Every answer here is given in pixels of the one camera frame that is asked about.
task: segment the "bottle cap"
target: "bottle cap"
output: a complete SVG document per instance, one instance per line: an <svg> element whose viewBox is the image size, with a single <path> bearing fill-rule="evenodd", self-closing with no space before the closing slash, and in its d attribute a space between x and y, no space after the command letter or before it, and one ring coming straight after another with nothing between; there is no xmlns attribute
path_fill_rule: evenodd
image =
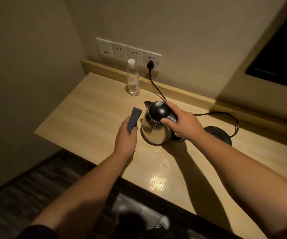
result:
<svg viewBox="0 0 287 239"><path fill-rule="evenodd" d="M129 64L130 66L133 66L135 63L136 63L136 61L135 61L134 59L129 59L129 60L128 60L128 64Z"/></svg>

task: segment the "left hand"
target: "left hand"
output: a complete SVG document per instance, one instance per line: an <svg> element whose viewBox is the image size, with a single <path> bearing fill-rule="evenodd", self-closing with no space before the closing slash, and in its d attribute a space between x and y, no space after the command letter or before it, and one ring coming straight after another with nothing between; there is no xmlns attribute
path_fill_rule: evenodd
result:
<svg viewBox="0 0 287 239"><path fill-rule="evenodd" d="M128 116L123 122L121 127L118 130L118 134L115 141L114 153L119 154L123 157L129 158L137 145L137 131L138 128L134 127L131 131L131 134L127 131L127 125L130 120Z"/></svg>

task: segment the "plastic water bottle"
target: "plastic water bottle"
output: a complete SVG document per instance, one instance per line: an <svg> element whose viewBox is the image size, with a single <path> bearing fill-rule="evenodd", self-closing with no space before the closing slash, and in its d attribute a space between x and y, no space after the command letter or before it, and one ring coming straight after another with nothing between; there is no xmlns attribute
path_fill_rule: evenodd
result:
<svg viewBox="0 0 287 239"><path fill-rule="evenodd" d="M139 72L135 64L134 59L129 59L126 69L129 94L132 96L137 96L140 93Z"/></svg>

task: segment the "dark floor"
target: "dark floor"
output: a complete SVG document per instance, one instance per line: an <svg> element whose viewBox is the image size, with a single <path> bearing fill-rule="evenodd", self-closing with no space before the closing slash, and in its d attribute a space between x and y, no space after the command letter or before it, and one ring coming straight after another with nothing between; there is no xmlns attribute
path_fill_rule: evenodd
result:
<svg viewBox="0 0 287 239"><path fill-rule="evenodd" d="M60 193L94 166L63 151L4 186L0 190L0 239L15 238ZM168 216L178 238L239 238L122 178L114 185L89 238L109 238L116 221L111 209L119 193Z"/></svg>

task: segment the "electric kettle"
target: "electric kettle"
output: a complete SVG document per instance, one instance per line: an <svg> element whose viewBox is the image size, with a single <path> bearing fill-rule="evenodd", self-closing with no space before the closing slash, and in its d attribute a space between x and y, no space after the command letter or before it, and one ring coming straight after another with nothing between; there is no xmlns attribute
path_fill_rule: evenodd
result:
<svg viewBox="0 0 287 239"><path fill-rule="evenodd" d="M162 118L167 118L177 123L177 116L165 101L145 101L146 112L142 120L142 133L144 138L153 144L159 145L167 140L182 142L184 139L177 136L168 126L162 124Z"/></svg>

